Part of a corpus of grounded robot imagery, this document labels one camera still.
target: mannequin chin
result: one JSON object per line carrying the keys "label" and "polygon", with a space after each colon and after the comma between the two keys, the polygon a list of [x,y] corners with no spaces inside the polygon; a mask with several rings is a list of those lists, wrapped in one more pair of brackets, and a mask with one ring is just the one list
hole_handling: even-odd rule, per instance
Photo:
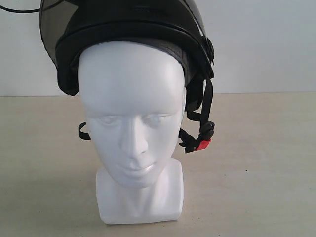
{"label": "mannequin chin", "polygon": [[104,165],[97,174],[101,219],[177,220],[183,174],[171,156],[186,101],[181,64],[146,45],[107,42],[81,54],[78,79],[89,134]]}

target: black helmet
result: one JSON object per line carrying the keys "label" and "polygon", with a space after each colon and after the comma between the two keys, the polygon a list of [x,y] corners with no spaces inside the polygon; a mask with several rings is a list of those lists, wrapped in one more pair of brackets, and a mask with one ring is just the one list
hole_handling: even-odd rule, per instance
{"label": "black helmet", "polygon": [[[208,121],[214,49],[193,0],[42,0],[39,26],[44,47],[58,71],[58,86],[71,96],[79,92],[79,56],[90,46],[133,41],[173,55],[185,72],[185,111],[190,120],[200,122],[197,139],[180,130],[180,145],[186,153],[207,147],[215,126]],[[195,113],[201,104],[201,114]],[[81,132],[83,126],[85,123],[79,126],[79,136],[89,140],[88,133]]]}

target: mannequin head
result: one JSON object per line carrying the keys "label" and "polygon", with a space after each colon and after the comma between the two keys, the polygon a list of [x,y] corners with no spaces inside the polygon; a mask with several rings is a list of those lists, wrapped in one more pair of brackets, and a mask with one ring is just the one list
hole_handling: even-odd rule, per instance
{"label": "mannequin head", "polygon": [[106,42],[80,56],[79,91],[92,142],[121,186],[153,184],[171,159],[183,119],[181,64],[159,49]]}

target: white wall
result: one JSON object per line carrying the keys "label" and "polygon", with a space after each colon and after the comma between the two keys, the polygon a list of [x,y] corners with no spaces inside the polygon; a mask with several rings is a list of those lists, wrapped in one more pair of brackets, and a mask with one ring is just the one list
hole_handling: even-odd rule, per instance
{"label": "white wall", "polygon": [[[196,0],[216,50],[215,93],[316,91],[315,0]],[[0,0],[15,9],[40,0]],[[63,95],[38,13],[0,10],[0,96]]]}

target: red buckle tab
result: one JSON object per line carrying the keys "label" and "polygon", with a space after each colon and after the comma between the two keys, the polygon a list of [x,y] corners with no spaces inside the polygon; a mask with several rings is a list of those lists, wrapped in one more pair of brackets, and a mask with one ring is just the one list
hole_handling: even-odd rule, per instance
{"label": "red buckle tab", "polygon": [[208,140],[208,141],[201,141],[199,147],[196,149],[196,151],[198,150],[203,150],[205,148],[207,148],[207,146],[210,144],[210,142],[212,141],[212,139]]}

